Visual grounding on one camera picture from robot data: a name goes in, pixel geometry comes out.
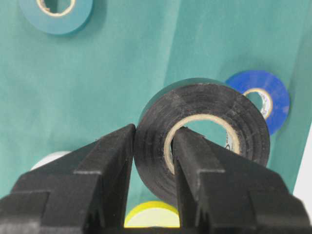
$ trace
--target white surface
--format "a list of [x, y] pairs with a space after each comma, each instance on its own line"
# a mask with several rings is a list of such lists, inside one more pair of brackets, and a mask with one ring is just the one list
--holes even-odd
[[43, 159], [41, 159], [39, 162], [37, 162], [32, 168], [31, 168], [31, 171], [38, 168], [38, 167], [41, 167], [49, 162], [52, 162], [60, 157], [63, 157], [64, 155], [66, 154], [69, 154], [71, 151], [57, 151], [57, 152], [54, 152], [52, 154], [49, 154], [47, 155], [46, 157], [44, 157]]
[[294, 187], [293, 195], [303, 201], [306, 210], [312, 218], [312, 129], [304, 149], [301, 166], [299, 169], [297, 182]]

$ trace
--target light blue electrical tape roll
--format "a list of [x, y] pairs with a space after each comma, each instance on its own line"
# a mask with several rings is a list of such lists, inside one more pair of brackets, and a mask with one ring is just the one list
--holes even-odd
[[19, 0], [19, 5], [28, 21], [37, 29], [54, 35], [75, 31], [88, 19], [93, 0], [71, 0], [62, 13], [51, 13], [44, 0]]
[[230, 77], [226, 83], [247, 95], [257, 92], [262, 98], [261, 113], [272, 135], [287, 118], [290, 100], [284, 84], [277, 76], [266, 71], [244, 71]]

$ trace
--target teal fabric backdrop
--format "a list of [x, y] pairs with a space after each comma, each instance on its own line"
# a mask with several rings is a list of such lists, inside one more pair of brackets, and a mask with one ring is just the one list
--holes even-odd
[[[17, 0], [0, 8], [0, 196], [45, 155], [74, 150], [128, 123], [185, 78], [276, 74], [289, 118], [269, 167], [292, 191], [312, 117], [310, 0], [95, 0], [80, 30], [38, 31]], [[128, 209], [156, 199], [134, 168]]]

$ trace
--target tape core hole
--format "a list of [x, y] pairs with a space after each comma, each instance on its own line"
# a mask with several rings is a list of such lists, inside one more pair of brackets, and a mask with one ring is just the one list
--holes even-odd
[[251, 92], [246, 95], [246, 97], [256, 106], [256, 108], [261, 111], [263, 106], [263, 101], [258, 92]]
[[240, 153], [240, 146], [239, 146], [239, 141], [238, 141], [238, 136], [236, 131], [232, 128], [231, 125], [229, 125], [225, 120], [221, 119], [220, 117], [217, 116], [213, 116], [213, 115], [209, 115], [209, 114], [198, 114], [198, 115], [192, 115], [192, 116], [188, 116], [186, 118], [183, 118], [182, 120], [180, 120], [179, 122], [177, 122], [172, 128], [171, 130], [168, 132], [166, 138], [165, 138], [165, 142], [164, 142], [164, 158], [165, 158], [165, 162], [166, 165], [169, 169], [169, 171], [172, 174], [175, 174], [175, 169], [174, 169], [174, 164], [173, 164], [173, 157], [172, 157], [172, 150], [171, 150], [171, 142], [172, 139], [176, 133], [176, 131], [181, 128], [182, 126], [193, 126], [192, 130], [193, 131], [197, 131], [198, 133], [203, 134], [205, 131], [204, 129], [200, 129], [200, 126], [202, 124], [204, 124], [206, 122], [206, 124], [208, 123], [207, 121], [210, 122], [214, 122], [213, 124], [210, 124], [211, 126], [213, 126], [214, 128], [218, 130], [221, 130], [219, 132], [220, 134], [220, 140], [218, 142], [216, 142], [216, 139], [213, 139], [212, 136], [206, 136], [207, 139], [214, 141], [215, 143], [221, 145], [222, 143], [222, 138], [224, 137], [224, 132], [225, 134], [225, 138], [227, 140], [227, 143], [230, 142], [230, 149], [239, 154]]
[[244, 92], [244, 96], [246, 96], [258, 108], [258, 110], [260, 110], [264, 119], [269, 117], [273, 109], [273, 101], [267, 91], [260, 88], [252, 88]]
[[37, 0], [37, 4], [47, 15], [61, 17], [72, 11], [76, 0]]

